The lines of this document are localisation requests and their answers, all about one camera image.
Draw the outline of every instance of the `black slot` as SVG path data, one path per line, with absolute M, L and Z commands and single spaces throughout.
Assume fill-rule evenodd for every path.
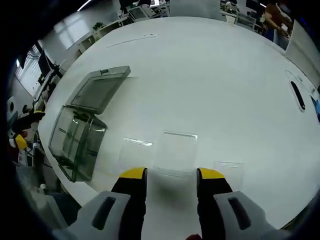
M 92 221 L 92 226 L 98 230 L 104 229 L 110 210 L 115 204 L 115 201 L 116 199 L 113 197 L 107 197 L 106 200 L 104 200 Z
M 231 198 L 228 198 L 228 201 L 233 209 L 233 212 L 235 214 L 239 228 L 241 230 L 245 230 L 248 227 L 250 227 L 251 220 L 250 220 L 245 208 L 242 206 L 241 202 L 238 200 L 238 198 L 231 197 Z
M 290 83 L 291 83 L 291 86 L 293 87 L 293 90 L 294 90 L 294 93 L 295 93 L 296 97 L 298 98 L 300 107 L 301 107 L 303 110 L 305 110 L 305 109 L 306 109 L 305 102 L 304 102 L 304 100 L 302 99 L 302 96 L 301 96 L 301 94 L 300 94 L 300 91 L 299 91 L 297 85 L 296 85 L 293 81 L 291 81 Z

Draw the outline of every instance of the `ceiling light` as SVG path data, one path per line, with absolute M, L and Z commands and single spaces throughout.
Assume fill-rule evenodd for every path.
M 92 0 L 88 0 L 86 1 L 78 10 L 77 12 L 79 12 L 81 9 L 83 9 L 88 3 L 90 3 Z

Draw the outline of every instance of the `yellow object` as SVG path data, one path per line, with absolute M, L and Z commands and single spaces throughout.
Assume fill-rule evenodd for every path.
M 145 167 L 135 167 L 123 172 L 119 178 L 125 179 L 142 179 Z
M 225 176 L 220 172 L 208 168 L 199 167 L 202 174 L 202 179 L 224 179 Z
M 34 114 L 37 114 L 37 113 L 44 113 L 44 111 L 35 110 L 33 113 L 34 113 Z
M 23 150 L 28 146 L 26 140 L 20 134 L 15 137 L 15 143 L 18 146 L 19 150 Z

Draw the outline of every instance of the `person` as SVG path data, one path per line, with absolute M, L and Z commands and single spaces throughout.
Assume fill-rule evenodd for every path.
M 125 15 L 128 14 L 128 10 L 127 7 L 130 5 L 129 2 L 127 0 L 119 0 L 120 3 L 120 10 L 121 10 L 121 14 L 120 17 L 124 17 Z
M 225 11 L 227 13 L 236 13 L 239 12 L 239 8 L 237 5 L 237 0 L 230 0 L 225 4 Z
M 268 29 L 264 36 L 286 50 L 289 43 L 288 33 L 292 31 L 293 24 L 290 17 L 279 7 L 284 5 L 282 2 L 271 0 L 271 3 L 266 6 L 264 18 Z

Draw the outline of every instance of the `cable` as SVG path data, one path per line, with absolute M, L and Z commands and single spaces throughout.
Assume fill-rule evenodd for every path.
M 42 163 L 43 165 L 45 165 L 45 166 L 47 166 L 48 168 L 51 168 L 52 169 L 52 166 L 49 166 L 48 164 L 46 164 L 46 163 Z
M 33 56 L 33 55 L 31 55 L 31 54 L 27 54 L 27 56 L 31 56 L 31 57 L 33 57 L 33 58 L 40 58 L 40 56 Z
M 39 134 L 35 131 L 34 134 L 38 137 L 38 140 L 40 139 Z
M 26 57 L 26 59 L 31 59 L 31 60 L 38 60 L 39 58 L 32 58 L 32 57 Z
M 25 151 L 26 151 L 26 154 L 29 154 L 31 157 L 34 158 L 34 156 L 30 153 L 32 151 L 32 149 L 30 151 L 27 151 L 27 150 L 25 150 Z

